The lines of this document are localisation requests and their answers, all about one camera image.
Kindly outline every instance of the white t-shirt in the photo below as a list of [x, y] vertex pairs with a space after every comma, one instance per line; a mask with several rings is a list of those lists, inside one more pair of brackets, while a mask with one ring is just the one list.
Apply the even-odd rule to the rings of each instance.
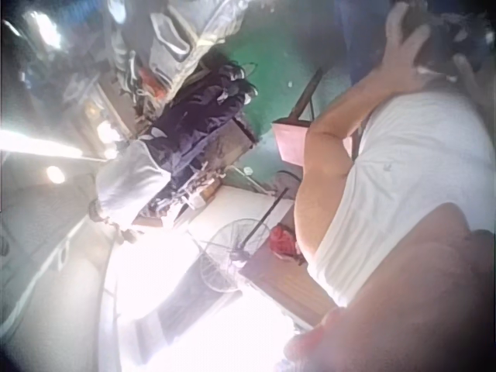
[[97, 174], [96, 190], [102, 211], [122, 230], [128, 229], [141, 209], [170, 181], [140, 140], [108, 162]]
[[346, 307], [400, 240], [442, 204], [494, 231], [494, 147], [461, 95], [395, 98], [367, 124], [343, 199], [308, 272]]

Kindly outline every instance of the hand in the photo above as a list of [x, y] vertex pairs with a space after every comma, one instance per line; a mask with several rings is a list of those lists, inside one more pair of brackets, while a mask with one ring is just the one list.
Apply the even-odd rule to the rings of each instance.
[[460, 72], [460, 80], [469, 97], [476, 103], [486, 120], [494, 123], [494, 61], [488, 58], [476, 75], [465, 56], [457, 54], [453, 61]]
[[392, 94], [402, 94], [422, 90], [435, 76], [420, 73], [415, 66], [415, 58], [430, 37], [430, 28], [420, 26], [403, 40], [402, 24], [408, 11], [408, 4], [398, 2], [389, 13], [386, 22], [386, 50], [379, 68], [373, 72], [379, 84]]

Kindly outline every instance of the black hair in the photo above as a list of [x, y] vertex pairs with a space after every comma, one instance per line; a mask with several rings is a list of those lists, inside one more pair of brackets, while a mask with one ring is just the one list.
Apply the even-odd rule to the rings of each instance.
[[100, 216], [97, 209], [98, 199], [95, 199], [88, 206], [88, 215], [93, 222], [104, 222], [105, 219]]

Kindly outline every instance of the wooden table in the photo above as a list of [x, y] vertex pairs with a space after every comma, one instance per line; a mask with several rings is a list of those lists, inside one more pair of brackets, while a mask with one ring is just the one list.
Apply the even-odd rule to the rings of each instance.
[[[281, 221], [294, 229], [294, 209]], [[308, 275], [307, 264], [277, 258], [266, 241], [240, 273], [250, 285], [270, 297], [283, 312], [303, 329], [314, 328], [324, 315], [336, 307], [331, 298]]]

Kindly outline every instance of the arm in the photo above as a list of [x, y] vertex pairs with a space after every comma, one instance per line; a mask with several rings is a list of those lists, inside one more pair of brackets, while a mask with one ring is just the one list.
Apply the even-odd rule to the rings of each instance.
[[420, 27], [404, 42], [401, 24], [407, 11], [405, 3], [398, 3], [387, 18], [388, 38], [381, 66], [332, 103], [308, 131], [304, 177], [294, 215], [298, 242], [307, 260], [319, 248], [334, 219], [353, 166], [343, 140], [379, 104], [398, 94], [419, 91], [432, 80], [414, 66], [429, 38], [429, 27]]

